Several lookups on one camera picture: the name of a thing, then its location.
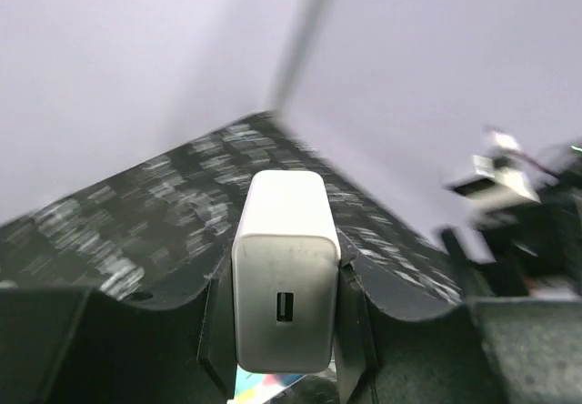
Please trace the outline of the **white charger plug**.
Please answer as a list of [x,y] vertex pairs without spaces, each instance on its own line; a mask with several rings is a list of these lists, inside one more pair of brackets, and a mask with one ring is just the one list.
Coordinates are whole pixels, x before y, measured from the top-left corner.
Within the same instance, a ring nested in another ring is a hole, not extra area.
[[331,359],[341,262],[323,178],[263,170],[231,250],[236,357],[254,373],[317,373]]

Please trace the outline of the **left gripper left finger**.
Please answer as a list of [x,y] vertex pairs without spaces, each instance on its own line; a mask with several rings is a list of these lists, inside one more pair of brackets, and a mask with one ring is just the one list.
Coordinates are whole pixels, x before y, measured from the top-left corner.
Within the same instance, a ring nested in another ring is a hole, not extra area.
[[92,288],[1,293],[4,403],[224,403],[235,379],[227,258],[124,300]]

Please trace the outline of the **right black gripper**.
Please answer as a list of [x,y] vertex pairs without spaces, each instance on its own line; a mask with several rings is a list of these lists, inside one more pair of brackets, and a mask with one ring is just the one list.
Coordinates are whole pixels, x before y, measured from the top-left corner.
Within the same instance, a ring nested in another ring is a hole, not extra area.
[[467,199],[470,222],[492,259],[470,258],[452,227],[440,239],[465,294],[503,298],[581,297],[581,144],[561,145],[553,167],[524,165],[539,202],[479,210]]

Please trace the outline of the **white multicolour power strip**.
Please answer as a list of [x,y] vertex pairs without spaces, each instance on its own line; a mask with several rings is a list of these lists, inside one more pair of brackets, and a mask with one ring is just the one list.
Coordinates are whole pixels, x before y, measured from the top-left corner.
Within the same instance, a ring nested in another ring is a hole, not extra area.
[[258,374],[237,367],[235,395],[227,403],[269,403],[272,399],[308,378],[336,380],[336,363],[332,359],[328,367],[316,374]]

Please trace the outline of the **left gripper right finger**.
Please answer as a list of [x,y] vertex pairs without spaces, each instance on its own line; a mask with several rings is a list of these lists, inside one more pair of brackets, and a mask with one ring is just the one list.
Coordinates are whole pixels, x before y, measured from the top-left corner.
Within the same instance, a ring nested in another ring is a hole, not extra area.
[[358,258],[338,283],[343,403],[578,403],[581,306],[473,298],[422,316],[417,297]]

